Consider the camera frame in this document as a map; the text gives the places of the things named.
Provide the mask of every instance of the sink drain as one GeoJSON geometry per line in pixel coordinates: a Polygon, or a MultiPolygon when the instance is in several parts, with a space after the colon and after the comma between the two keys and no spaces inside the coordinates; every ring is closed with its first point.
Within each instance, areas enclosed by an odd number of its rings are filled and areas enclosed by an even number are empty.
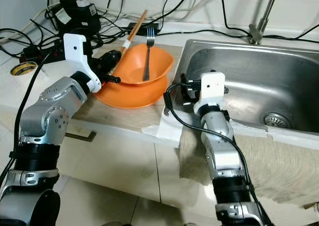
{"type": "Polygon", "coordinates": [[[283,116],[277,113],[267,114],[264,118],[265,125],[279,127],[279,128],[290,128],[289,121],[283,116]]]}

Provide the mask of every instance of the wooden board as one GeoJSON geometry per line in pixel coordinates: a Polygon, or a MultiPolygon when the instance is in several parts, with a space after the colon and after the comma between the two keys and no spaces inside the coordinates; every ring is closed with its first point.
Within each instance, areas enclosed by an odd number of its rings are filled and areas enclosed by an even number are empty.
{"type": "MultiPolygon", "coordinates": [[[[105,52],[113,49],[120,49],[123,41],[115,41],[112,44],[104,45],[99,49],[99,52],[94,56],[99,58],[105,52]]],[[[181,56],[181,47],[156,44],[157,47],[169,52],[175,59],[175,62],[168,73],[168,85],[173,82],[174,74],[178,61],[181,56]]],[[[105,105],[97,100],[92,94],[88,96],[88,100],[81,109],[73,116],[74,119],[84,120],[99,124],[112,125],[124,129],[142,132],[142,128],[150,125],[159,125],[160,116],[164,108],[164,100],[161,98],[155,104],[135,110],[117,109],[105,105]]]]}

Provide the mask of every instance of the faucet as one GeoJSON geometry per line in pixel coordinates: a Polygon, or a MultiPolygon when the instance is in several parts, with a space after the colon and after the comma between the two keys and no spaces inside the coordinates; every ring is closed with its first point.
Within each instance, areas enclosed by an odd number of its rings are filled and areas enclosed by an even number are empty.
{"type": "Polygon", "coordinates": [[[268,17],[270,14],[270,11],[274,5],[275,0],[269,0],[264,16],[260,19],[259,24],[256,28],[255,25],[250,24],[249,30],[252,35],[252,38],[250,39],[250,43],[252,44],[260,44],[261,40],[263,39],[264,31],[266,29],[267,23],[268,23],[268,17]]]}

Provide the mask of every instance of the stainless steel sink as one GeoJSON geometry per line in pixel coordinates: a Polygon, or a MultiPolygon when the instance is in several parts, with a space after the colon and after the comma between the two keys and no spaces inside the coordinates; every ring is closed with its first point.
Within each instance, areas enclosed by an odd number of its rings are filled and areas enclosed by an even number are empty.
{"type": "MultiPolygon", "coordinates": [[[[226,76],[224,108],[232,119],[319,132],[319,51],[189,40],[174,82],[211,70],[226,76]]],[[[192,112],[184,102],[176,94],[174,108],[192,112]]]]}

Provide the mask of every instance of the cabinet handle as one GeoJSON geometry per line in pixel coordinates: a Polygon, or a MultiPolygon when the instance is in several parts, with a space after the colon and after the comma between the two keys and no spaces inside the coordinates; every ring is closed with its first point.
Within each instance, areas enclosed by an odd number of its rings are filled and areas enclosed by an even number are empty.
{"type": "Polygon", "coordinates": [[[81,136],[81,135],[75,135],[71,133],[65,133],[66,137],[77,139],[77,140],[82,140],[82,141],[87,141],[87,142],[92,142],[94,138],[96,137],[96,132],[91,131],[88,137],[81,136]]]}

